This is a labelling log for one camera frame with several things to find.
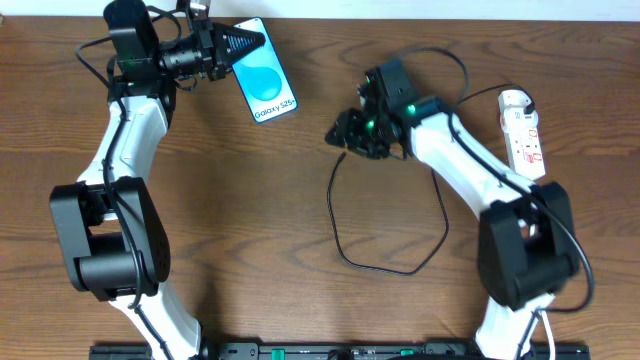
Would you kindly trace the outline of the blue Galaxy S25 smartphone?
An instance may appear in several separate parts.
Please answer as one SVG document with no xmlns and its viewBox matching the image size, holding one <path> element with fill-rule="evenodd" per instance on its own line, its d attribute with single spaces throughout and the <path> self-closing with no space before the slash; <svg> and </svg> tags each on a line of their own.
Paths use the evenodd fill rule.
<svg viewBox="0 0 640 360">
<path fill-rule="evenodd" d="M 297 109 L 298 102 L 261 18 L 252 18 L 236 28 L 261 33 L 263 46 L 233 65 L 248 108 L 256 123 L 274 120 Z"/>
</svg>

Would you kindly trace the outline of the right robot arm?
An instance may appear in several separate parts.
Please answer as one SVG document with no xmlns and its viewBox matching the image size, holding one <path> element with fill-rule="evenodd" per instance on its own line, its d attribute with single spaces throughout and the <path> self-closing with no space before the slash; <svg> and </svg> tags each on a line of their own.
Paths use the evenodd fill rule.
<svg viewBox="0 0 640 360">
<path fill-rule="evenodd" d="M 478 220 L 477 267 L 489 295 L 474 345 L 490 359 L 532 354 L 531 337 L 547 323 L 556 294 L 589 267 L 568 193 L 502 163 L 464 128 L 454 106 L 421 96 L 399 60 L 366 71 L 358 94 L 360 108 L 340 113 L 326 142 L 375 160 L 398 144 L 403 157 L 456 191 Z"/>
</svg>

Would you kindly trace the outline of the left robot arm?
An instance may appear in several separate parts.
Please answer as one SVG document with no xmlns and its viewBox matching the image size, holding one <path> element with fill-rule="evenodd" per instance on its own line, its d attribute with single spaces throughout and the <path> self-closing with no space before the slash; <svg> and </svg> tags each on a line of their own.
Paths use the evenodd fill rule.
<svg viewBox="0 0 640 360">
<path fill-rule="evenodd" d="M 73 287 L 121 311 L 141 345 L 95 345 L 93 359 L 214 359 L 170 284 L 168 236 L 147 188 L 178 91 L 221 80 L 265 45 L 262 33 L 215 23 L 205 1 L 170 11 L 141 0 L 113 1 L 103 12 L 115 54 L 100 81 L 109 124 L 78 179 L 58 185 L 49 205 Z"/>
</svg>

